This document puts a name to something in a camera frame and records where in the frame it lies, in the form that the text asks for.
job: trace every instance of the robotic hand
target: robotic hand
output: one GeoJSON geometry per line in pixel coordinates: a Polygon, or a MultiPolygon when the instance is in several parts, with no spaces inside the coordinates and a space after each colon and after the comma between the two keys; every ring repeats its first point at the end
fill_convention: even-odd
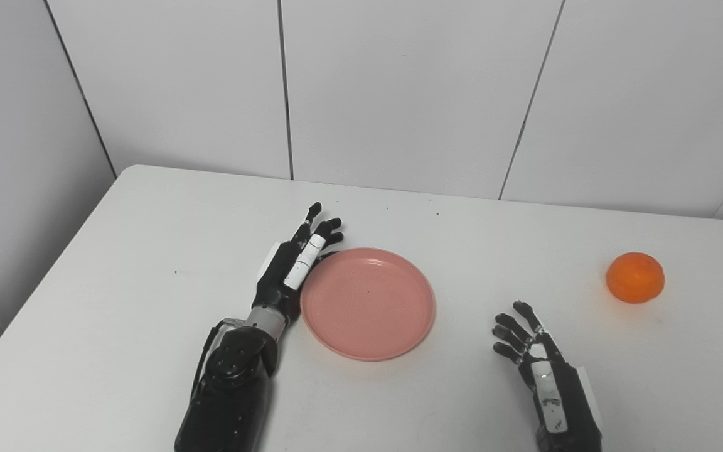
{"type": "Polygon", "coordinates": [[[510,358],[524,383],[534,392],[534,408],[540,418],[537,448],[540,452],[600,452],[601,417],[584,367],[572,367],[540,324],[534,310],[523,301],[513,308],[533,329],[527,332],[513,317],[496,316],[493,349],[510,358]]]}
{"type": "Polygon", "coordinates": [[[315,203],[292,240],[273,246],[247,320],[225,318],[210,331],[175,452],[255,449],[267,414],[270,378],[278,367],[277,341],[301,312],[301,284],[321,260],[319,253],[343,239],[341,232],[334,232],[342,224],[339,218],[323,221],[312,234],[321,210],[315,203]],[[212,351],[224,326],[236,327],[225,332],[212,351]]]}

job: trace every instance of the pink plate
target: pink plate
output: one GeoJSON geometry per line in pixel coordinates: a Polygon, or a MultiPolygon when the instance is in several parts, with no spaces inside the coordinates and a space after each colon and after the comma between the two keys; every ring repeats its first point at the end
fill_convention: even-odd
{"type": "Polygon", "coordinates": [[[410,261],[382,249],[338,252],[309,275],[303,318],[336,353],[382,361],[409,352],[434,322],[434,294],[410,261]]]}

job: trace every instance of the white table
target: white table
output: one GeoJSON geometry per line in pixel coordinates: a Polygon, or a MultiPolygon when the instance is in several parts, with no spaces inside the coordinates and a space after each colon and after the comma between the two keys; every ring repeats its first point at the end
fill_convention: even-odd
{"type": "Polygon", "coordinates": [[[534,451],[530,393],[490,348],[517,298],[588,369],[604,450],[723,450],[723,220],[133,166],[0,339],[0,452],[172,450],[209,328],[249,312],[270,245],[316,200],[346,248],[422,269],[437,320],[381,363],[298,321],[262,450],[534,451]],[[635,250],[668,278],[640,306],[603,282],[635,250]]]}

